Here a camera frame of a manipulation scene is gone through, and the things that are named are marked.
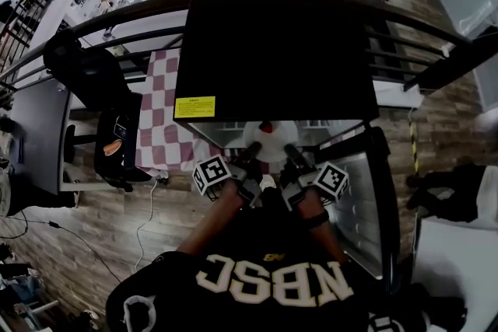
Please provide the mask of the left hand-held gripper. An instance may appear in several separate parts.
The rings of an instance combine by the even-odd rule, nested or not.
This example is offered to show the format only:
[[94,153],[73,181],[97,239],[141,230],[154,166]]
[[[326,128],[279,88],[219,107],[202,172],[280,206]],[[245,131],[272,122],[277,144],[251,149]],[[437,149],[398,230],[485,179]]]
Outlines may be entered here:
[[216,201],[221,195],[226,181],[231,180],[237,186],[237,193],[248,207],[254,207],[262,189],[258,176],[251,169],[261,151],[260,142],[252,142],[235,159],[227,163],[221,155],[198,162],[192,178],[201,196]]

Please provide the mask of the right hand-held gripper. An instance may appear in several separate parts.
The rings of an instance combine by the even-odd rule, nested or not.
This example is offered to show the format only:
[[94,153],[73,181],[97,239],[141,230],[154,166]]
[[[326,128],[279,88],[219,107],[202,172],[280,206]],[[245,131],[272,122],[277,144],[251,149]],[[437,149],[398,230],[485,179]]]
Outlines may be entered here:
[[[312,170],[312,165],[303,154],[293,145],[284,146],[287,158],[298,170]],[[303,200],[304,192],[315,188],[324,206],[339,201],[349,185],[349,174],[334,163],[325,162],[318,168],[300,173],[296,171],[286,185],[282,185],[282,199],[286,208],[292,211]]]

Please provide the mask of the white plate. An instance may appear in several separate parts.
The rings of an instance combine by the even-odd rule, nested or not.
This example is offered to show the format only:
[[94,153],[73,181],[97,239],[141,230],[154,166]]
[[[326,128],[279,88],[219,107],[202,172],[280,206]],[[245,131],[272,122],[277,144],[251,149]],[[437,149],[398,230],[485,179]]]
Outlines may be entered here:
[[263,163],[277,163],[286,158],[284,146],[296,145],[299,140],[298,129],[294,121],[269,121],[274,131],[267,135],[258,129],[263,121],[247,122],[244,127],[243,139],[248,147],[252,142],[262,144],[257,159]]

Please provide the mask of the person's right forearm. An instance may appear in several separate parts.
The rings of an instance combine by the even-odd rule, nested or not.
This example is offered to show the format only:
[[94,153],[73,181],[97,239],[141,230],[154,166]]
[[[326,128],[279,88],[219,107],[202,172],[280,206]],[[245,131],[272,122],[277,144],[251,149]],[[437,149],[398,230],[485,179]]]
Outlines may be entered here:
[[[297,210],[301,218],[310,218],[326,211],[321,202],[320,195],[314,188],[305,191],[303,199],[298,203]],[[332,231],[331,223],[323,224],[316,229],[309,230],[314,240],[328,252],[337,262],[344,264],[348,262],[348,257],[338,243],[335,234]]]

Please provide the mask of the person's left forearm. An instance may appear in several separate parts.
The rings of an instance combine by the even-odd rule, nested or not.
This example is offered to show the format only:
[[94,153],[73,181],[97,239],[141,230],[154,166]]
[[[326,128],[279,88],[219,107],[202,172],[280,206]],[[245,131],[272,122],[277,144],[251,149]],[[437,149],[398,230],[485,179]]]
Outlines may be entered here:
[[238,193],[236,182],[228,179],[223,185],[219,198],[177,251],[192,256],[201,255],[230,224],[243,205],[244,200]]

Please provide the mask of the black wrist band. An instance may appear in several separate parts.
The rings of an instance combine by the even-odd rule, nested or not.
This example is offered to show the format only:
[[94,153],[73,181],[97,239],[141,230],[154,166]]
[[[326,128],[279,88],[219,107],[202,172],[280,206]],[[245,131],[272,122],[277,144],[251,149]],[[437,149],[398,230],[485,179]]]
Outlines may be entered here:
[[306,230],[316,229],[326,223],[329,223],[329,214],[327,211],[323,211],[322,213],[310,218],[305,218],[302,221],[303,228]]

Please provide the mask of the person's black printed shirt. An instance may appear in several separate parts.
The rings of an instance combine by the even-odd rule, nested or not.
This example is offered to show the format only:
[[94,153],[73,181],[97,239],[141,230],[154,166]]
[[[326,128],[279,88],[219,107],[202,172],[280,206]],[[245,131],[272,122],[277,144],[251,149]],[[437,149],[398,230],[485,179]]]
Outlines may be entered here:
[[340,264],[302,221],[240,211],[200,255],[160,254],[109,295],[107,332],[461,332],[458,297],[386,293]]

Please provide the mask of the pink white checkered tablecloth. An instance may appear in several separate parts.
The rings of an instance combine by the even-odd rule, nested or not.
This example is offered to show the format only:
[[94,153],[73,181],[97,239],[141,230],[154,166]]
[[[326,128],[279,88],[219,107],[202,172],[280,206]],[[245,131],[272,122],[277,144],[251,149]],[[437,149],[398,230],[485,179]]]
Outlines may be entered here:
[[178,49],[153,52],[141,84],[135,165],[151,176],[191,172],[199,160],[218,154],[231,160],[243,151],[218,149],[173,121],[179,60]]

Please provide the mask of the yellow black hazard tape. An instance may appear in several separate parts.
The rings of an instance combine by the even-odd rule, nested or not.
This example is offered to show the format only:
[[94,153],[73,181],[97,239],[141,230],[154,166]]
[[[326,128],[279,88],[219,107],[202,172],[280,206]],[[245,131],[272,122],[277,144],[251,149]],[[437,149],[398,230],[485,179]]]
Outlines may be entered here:
[[414,125],[414,122],[411,119],[409,119],[409,134],[410,134],[411,145],[412,145],[412,160],[413,160],[413,164],[414,164],[415,176],[418,176],[419,175],[419,159],[418,159],[418,152],[417,152],[416,126]]

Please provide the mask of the orange small pouch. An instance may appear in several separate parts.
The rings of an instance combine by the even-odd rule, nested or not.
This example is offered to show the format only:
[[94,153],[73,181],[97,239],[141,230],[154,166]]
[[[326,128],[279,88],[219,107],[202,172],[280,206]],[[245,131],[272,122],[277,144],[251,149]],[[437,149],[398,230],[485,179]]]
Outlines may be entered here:
[[112,156],[121,150],[122,145],[123,141],[121,139],[114,140],[103,147],[103,153],[106,157]]

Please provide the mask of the black backpack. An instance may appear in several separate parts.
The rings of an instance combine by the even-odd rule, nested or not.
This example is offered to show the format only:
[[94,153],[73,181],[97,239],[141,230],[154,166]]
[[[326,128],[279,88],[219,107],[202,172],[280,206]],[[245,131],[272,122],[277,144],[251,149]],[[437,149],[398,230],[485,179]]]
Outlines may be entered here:
[[[94,169],[111,186],[132,191],[132,183],[144,183],[151,176],[135,165],[135,141],[137,136],[137,113],[127,114],[113,109],[104,111],[98,120],[96,145],[94,152]],[[119,139],[114,135],[114,125],[118,123],[127,131],[121,150],[109,157],[103,153],[103,147]]]

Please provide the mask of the black office chair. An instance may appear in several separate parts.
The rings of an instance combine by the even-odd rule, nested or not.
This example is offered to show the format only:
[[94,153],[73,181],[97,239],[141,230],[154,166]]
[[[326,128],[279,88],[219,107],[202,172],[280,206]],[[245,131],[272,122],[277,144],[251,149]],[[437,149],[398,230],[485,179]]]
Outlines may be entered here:
[[[137,113],[136,120],[138,121],[139,128],[139,114],[141,110],[142,96],[138,93],[131,93],[128,102],[121,104],[119,107],[110,108],[108,110],[121,110],[127,114]],[[65,132],[65,143],[64,143],[64,161],[71,163],[75,157],[75,147],[78,145],[86,145],[93,143],[96,145],[96,133],[90,135],[76,135],[75,125],[70,124]]]

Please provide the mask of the dark metal railing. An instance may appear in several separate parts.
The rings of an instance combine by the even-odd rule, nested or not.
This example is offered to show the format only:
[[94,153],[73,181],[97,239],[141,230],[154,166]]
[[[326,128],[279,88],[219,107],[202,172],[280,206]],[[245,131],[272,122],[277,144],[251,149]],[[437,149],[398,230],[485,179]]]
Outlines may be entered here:
[[[371,22],[397,23],[427,33],[433,37],[438,37],[452,44],[453,47],[448,52],[443,52],[435,47],[404,37],[379,33],[376,30],[368,30],[366,34],[369,38],[390,41],[438,56],[438,61],[429,62],[423,59],[405,57],[393,52],[370,52],[370,54],[376,57],[392,58],[424,66],[424,70],[421,72],[407,71],[401,68],[397,69],[396,72],[398,74],[409,74],[411,76],[411,79],[404,83],[405,90],[409,90],[413,86],[418,86],[422,90],[436,91],[459,79],[498,54],[498,32],[482,35],[471,40],[453,30],[444,30],[438,26],[434,26],[420,19],[416,14],[389,5],[384,0],[329,0],[329,2],[336,5],[344,5],[355,10]],[[72,32],[77,37],[85,37],[96,31],[130,23],[131,21],[184,11],[190,7],[190,4],[191,0],[147,0],[88,20],[73,27]]]

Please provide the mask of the black mesh chair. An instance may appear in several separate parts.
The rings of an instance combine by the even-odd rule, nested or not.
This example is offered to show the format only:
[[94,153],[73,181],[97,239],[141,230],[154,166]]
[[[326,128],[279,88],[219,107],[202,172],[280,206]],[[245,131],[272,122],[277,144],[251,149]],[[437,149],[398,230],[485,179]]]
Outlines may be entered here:
[[115,56],[103,48],[82,47],[70,29],[44,46],[46,69],[91,111],[128,109],[133,94]]

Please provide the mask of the white table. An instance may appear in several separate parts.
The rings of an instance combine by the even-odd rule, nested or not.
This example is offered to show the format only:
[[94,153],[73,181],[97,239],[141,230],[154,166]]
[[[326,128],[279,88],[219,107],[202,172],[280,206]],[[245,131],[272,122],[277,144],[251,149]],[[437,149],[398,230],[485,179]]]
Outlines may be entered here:
[[486,332],[498,316],[498,225],[416,221],[412,281],[433,296],[458,296],[468,309],[461,332]]

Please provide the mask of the grey desk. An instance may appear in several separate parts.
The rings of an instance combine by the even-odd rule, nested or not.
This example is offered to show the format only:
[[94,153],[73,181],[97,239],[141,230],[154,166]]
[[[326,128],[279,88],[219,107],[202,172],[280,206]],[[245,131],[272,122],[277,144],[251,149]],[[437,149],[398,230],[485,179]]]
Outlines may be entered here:
[[51,194],[60,191],[63,148],[71,93],[56,79],[38,82],[13,96],[9,161],[14,174]]

